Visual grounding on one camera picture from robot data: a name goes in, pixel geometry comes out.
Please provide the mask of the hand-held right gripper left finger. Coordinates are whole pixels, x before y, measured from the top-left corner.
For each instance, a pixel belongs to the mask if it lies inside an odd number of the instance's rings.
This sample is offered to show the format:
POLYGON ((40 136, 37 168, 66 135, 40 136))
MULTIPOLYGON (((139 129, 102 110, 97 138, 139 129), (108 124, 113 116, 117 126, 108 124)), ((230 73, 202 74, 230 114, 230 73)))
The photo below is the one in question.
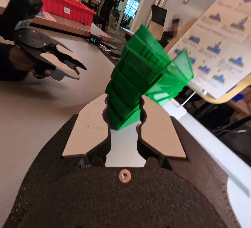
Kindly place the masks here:
POLYGON ((63 158, 81 157, 85 164, 91 164, 94 157, 100 157, 106 162, 111 151, 108 103, 109 96, 105 93, 79 112, 62 153, 63 158))

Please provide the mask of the beige board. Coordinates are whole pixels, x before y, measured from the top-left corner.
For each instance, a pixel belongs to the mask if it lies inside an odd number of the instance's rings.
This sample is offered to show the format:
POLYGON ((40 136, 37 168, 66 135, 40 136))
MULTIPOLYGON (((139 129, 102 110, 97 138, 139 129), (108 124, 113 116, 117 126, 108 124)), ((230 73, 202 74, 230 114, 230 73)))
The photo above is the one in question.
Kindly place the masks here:
POLYGON ((164 27, 156 22, 150 21, 148 30, 154 37, 158 38, 162 36, 164 27))

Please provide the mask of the instruction sheet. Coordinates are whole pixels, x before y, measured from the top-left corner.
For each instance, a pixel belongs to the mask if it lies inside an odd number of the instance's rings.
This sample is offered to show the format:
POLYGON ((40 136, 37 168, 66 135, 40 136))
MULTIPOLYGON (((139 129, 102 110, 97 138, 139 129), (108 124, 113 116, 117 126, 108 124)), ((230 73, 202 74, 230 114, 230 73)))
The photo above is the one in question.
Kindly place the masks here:
POLYGON ((215 0, 168 51, 186 50, 197 92, 218 100, 250 74, 250 0, 215 0))

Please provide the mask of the black panel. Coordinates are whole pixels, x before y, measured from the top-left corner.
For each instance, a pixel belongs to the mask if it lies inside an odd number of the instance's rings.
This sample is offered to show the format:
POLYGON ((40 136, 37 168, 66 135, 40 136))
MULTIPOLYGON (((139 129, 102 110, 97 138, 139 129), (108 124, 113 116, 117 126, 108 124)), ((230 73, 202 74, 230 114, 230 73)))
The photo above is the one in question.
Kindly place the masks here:
POLYGON ((165 24, 165 19, 166 19, 166 14, 167 14, 167 10, 162 8, 162 7, 159 7, 155 4, 153 4, 151 6, 151 12, 152 12, 152 19, 151 21, 161 25, 161 26, 164 26, 165 24))

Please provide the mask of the white desk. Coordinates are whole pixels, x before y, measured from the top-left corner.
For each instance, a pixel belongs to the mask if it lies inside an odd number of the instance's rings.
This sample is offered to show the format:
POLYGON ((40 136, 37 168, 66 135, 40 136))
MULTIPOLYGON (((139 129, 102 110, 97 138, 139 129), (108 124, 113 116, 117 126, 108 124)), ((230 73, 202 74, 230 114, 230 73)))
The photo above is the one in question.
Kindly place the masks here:
MULTIPOLYGON (((30 165, 51 137, 86 104, 105 92, 115 65, 96 47, 81 38, 59 34, 63 43, 80 58, 80 80, 36 79, 29 74, 22 82, 1 82, 1 227, 8 218, 30 165)), ((168 103, 165 110, 187 129, 225 170, 250 192, 250 167, 212 135, 184 109, 168 103)), ((242 227, 250 225, 250 197, 230 178, 228 196, 242 227)))

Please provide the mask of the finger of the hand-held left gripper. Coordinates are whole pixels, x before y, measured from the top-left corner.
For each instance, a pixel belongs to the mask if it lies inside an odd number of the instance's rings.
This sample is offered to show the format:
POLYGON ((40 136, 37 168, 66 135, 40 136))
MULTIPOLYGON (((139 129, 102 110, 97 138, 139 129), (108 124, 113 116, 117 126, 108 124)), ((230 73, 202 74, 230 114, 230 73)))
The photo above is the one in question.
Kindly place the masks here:
POLYGON ((53 66, 55 70, 52 70, 51 78, 57 81, 61 81, 64 77, 79 80, 80 76, 77 72, 69 67, 67 64, 62 63, 54 54, 42 53, 40 57, 44 62, 53 66))
POLYGON ((53 53, 58 58, 58 60, 62 63, 60 65, 56 65, 61 71, 66 71, 68 68, 74 69, 75 66, 80 67, 84 70, 87 68, 80 62, 75 53, 70 51, 69 49, 63 47, 60 44, 53 44, 53 53))

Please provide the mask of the red plastic tote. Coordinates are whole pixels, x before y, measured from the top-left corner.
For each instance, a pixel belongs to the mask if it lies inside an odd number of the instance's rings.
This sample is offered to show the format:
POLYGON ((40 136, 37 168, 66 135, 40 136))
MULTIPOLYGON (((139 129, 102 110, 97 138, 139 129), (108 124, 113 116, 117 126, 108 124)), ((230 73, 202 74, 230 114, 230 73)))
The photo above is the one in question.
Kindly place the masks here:
POLYGON ((78 0, 42 0, 42 11, 56 16, 64 17, 85 25, 91 25, 93 10, 79 2, 78 0))

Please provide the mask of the small black display device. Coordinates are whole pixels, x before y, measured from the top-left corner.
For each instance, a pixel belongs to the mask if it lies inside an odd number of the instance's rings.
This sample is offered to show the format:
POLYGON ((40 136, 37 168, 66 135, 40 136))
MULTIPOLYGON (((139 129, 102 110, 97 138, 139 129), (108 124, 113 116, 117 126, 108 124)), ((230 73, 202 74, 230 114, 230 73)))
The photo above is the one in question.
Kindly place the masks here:
POLYGON ((90 44, 95 45, 96 47, 100 47, 102 37, 100 35, 91 33, 89 35, 89 40, 88 41, 89 41, 90 44))

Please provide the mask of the grey tape strip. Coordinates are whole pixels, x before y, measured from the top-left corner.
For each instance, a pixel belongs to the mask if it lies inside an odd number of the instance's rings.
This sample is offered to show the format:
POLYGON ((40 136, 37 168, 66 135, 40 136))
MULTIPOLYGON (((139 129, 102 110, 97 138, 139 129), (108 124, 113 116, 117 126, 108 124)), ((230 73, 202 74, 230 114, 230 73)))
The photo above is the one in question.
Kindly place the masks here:
POLYGON ((227 171, 228 177, 248 196, 250 197, 249 189, 238 180, 230 171, 227 171))

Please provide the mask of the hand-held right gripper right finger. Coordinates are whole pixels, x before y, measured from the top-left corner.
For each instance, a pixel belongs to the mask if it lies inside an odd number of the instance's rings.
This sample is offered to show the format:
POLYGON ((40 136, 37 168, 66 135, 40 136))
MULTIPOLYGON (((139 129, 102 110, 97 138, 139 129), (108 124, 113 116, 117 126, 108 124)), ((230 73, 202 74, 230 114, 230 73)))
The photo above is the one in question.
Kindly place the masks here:
POLYGON ((155 158, 158 166, 169 160, 185 161, 184 148, 173 125, 172 119, 167 124, 144 124, 139 127, 137 151, 145 160, 155 158))

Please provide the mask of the blue plastic bin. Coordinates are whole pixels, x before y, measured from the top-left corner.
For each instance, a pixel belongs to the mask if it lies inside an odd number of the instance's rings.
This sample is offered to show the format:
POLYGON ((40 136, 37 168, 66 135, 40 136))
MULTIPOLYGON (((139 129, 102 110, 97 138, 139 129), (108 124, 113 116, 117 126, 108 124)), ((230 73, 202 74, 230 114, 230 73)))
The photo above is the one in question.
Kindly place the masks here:
POLYGON ((231 100, 234 102, 238 102, 238 101, 242 100, 243 98, 245 98, 245 94, 239 93, 239 94, 235 95, 231 100))

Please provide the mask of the person's left forearm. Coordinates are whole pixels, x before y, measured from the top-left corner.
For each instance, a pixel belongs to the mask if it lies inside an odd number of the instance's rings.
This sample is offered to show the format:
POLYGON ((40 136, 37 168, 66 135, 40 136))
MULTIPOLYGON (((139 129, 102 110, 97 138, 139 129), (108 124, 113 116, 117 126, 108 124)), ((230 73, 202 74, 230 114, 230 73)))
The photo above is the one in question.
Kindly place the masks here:
POLYGON ((13 45, 0 43, 0 81, 21 81, 28 72, 15 69, 9 59, 13 45))

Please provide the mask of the person's left hand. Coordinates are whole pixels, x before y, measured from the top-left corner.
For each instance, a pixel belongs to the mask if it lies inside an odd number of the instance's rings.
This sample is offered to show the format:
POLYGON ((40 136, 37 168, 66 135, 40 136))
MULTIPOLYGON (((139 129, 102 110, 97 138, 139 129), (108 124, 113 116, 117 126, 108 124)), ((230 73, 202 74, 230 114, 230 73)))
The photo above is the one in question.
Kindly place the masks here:
POLYGON ((36 73, 34 70, 36 62, 29 59, 18 46, 13 46, 9 51, 9 60, 15 69, 30 72, 35 78, 42 79, 51 76, 52 72, 49 69, 45 70, 43 75, 36 73))

